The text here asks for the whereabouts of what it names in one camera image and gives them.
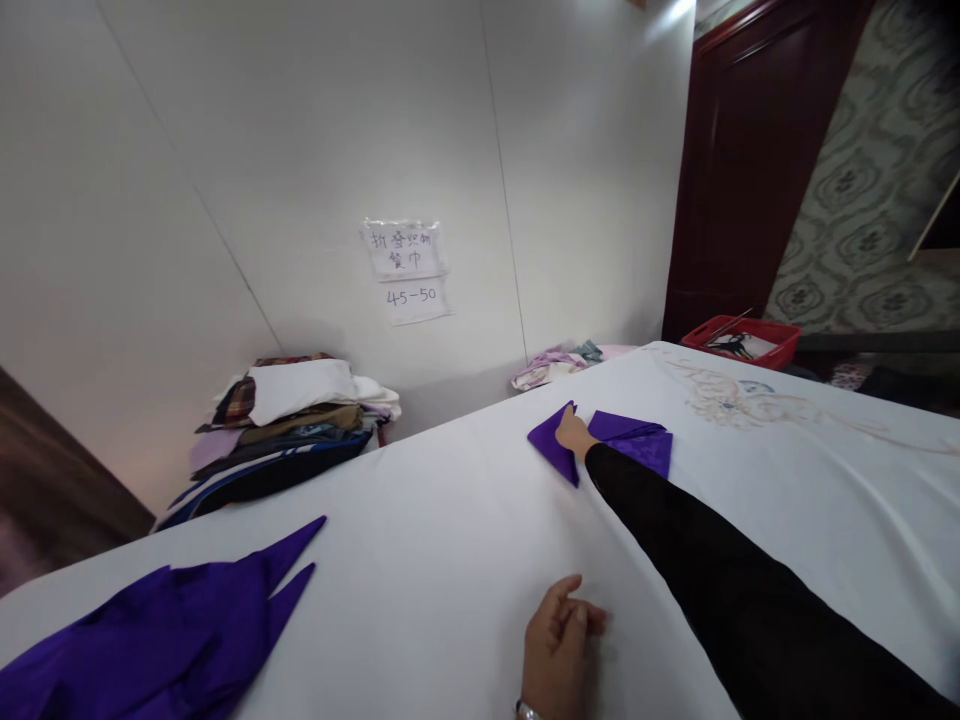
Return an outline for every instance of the red door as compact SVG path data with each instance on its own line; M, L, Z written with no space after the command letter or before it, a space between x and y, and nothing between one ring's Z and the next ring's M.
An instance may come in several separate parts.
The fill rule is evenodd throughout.
M663 338L759 317L872 0L769 0L694 44Z

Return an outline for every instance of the person's right hand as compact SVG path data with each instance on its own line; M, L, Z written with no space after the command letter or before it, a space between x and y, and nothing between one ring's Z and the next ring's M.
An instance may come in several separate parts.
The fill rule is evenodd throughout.
M606 630L607 612L567 595L583 582L570 575L553 585L527 625L521 699L544 720L583 717L584 647Z
M554 437L567 450L572 450L581 461L587 457L587 450L600 442L587 430L586 423L573 414L572 405L567 405L563 411L563 418Z

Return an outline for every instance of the red basket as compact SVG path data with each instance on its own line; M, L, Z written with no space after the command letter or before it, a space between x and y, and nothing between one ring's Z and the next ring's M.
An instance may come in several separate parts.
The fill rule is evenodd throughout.
M717 330L731 320L733 320L732 315L717 315L712 320L707 320L707 322L692 333L684 335L683 340L680 342L687 347L692 347L702 352L719 355L720 357L731 360L739 360L740 362L747 363L747 365L756 365L758 367L769 368L770 370L783 370L783 368L793 362L793 356L797 352L797 341L800 340L800 335L803 334L803 329L798 328L796 325L781 325L780 323L768 323L762 320L742 318L738 320L736 324L724 330L724 335L738 332L749 333L754 337L774 343L777 346L756 360L741 360L727 353L703 347L703 344L708 342Z

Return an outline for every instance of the black sleeve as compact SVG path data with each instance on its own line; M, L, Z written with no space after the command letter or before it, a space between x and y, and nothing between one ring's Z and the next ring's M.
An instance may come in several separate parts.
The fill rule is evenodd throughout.
M605 445L587 470L752 718L958 718L960 709L720 515Z

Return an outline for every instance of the wristwatch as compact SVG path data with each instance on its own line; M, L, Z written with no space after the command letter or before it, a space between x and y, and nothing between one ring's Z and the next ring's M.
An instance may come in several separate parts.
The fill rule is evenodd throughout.
M527 705L523 700L517 700L516 715L523 720L543 720L537 711Z

